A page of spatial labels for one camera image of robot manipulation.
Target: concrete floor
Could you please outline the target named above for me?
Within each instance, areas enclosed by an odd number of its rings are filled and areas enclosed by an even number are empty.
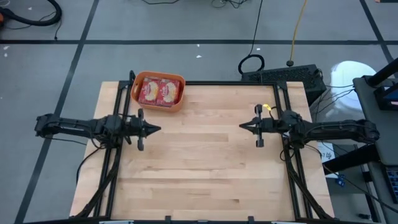
[[[0,30],[2,223],[69,215],[75,172],[85,147],[53,141],[48,154],[41,151],[43,140],[33,132],[36,116],[53,113],[58,105],[62,116],[90,119],[100,83],[125,80],[130,70],[177,73],[187,80],[239,80],[237,66],[250,51],[260,4],[250,0],[239,9],[229,4],[215,9],[211,0],[155,6],[139,0],[57,2],[63,19],[56,43],[53,37],[58,25]],[[283,40],[292,38],[302,3],[264,0],[257,32],[257,40],[264,41],[254,46],[254,52],[264,56],[265,69],[284,67],[289,59],[289,41]],[[361,3],[368,6],[371,15],[366,15]],[[43,0],[11,0],[8,7],[33,19],[53,11]],[[379,70],[398,57],[397,11],[398,4],[377,4],[374,0],[309,0],[297,40],[316,41],[297,42],[295,65],[316,64],[324,71],[327,83],[331,67],[344,60]],[[7,26],[23,24],[11,21]],[[257,67],[256,62],[247,62],[243,70]],[[67,95],[61,94],[63,87]],[[43,168],[39,176],[32,176],[35,166],[40,165],[38,158],[45,158]],[[332,196],[337,217],[358,221],[358,210],[366,213],[363,205],[356,207],[340,197]]]

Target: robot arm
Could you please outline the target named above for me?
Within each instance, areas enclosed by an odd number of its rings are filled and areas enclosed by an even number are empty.
[[[257,135],[257,147],[264,146],[261,133],[288,135],[290,144],[299,149],[313,140],[352,139],[371,144],[379,139],[376,125],[365,119],[311,123],[290,110],[284,111],[280,119],[261,118],[262,105],[256,105],[254,111],[257,116],[239,127]]]
[[[46,138],[58,133],[81,136],[99,141],[102,147],[117,146],[117,138],[123,137],[131,144],[130,136],[138,137],[138,150],[144,150],[142,138],[160,130],[160,127],[151,125],[144,120],[144,112],[138,110],[138,116],[130,116],[123,121],[118,115],[108,115],[101,119],[77,120],[60,118],[54,114],[45,114],[37,117],[35,127],[36,136]]]

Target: orange plastic container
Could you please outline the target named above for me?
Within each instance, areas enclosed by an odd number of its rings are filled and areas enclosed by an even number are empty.
[[[180,82],[180,95],[178,96],[178,102],[171,106],[156,106],[156,105],[145,105],[138,102],[138,97],[141,92],[142,82],[144,81],[145,77],[157,77],[157,78],[167,78],[171,80],[178,80]],[[160,111],[168,111],[168,112],[178,112],[182,108],[182,101],[184,97],[184,89],[185,89],[185,79],[180,75],[174,75],[169,73],[162,73],[162,72],[141,72],[136,76],[134,79],[134,83],[131,89],[131,98],[135,100],[137,103],[141,105],[142,108],[153,109],[153,110],[160,110]]]

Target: red food package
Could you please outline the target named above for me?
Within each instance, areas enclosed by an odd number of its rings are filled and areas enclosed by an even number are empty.
[[[180,82],[163,78],[159,85],[159,94],[156,98],[158,106],[173,106],[178,103],[180,96]]]
[[[158,78],[145,77],[142,82],[138,102],[147,105],[156,104],[156,98],[159,92],[159,83],[160,79]]]

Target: wooden tabletop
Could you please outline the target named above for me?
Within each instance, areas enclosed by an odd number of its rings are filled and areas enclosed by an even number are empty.
[[[113,113],[117,86],[103,82],[95,118]],[[311,121],[302,83],[288,83],[288,89],[292,109]],[[135,138],[132,145],[123,144],[112,219],[294,220],[286,166],[279,159],[280,134],[263,134],[265,146],[256,148],[256,137],[238,126],[255,117],[256,104],[275,105],[272,87],[186,86],[183,103],[177,113],[144,110],[147,122],[162,130],[145,139],[143,152]],[[133,102],[130,114],[138,108]],[[94,150],[88,141],[85,156]],[[309,191],[333,216],[319,154],[309,147],[301,153]],[[97,152],[81,168],[71,215],[98,188],[103,159],[104,151]],[[101,214],[108,192],[103,198]]]

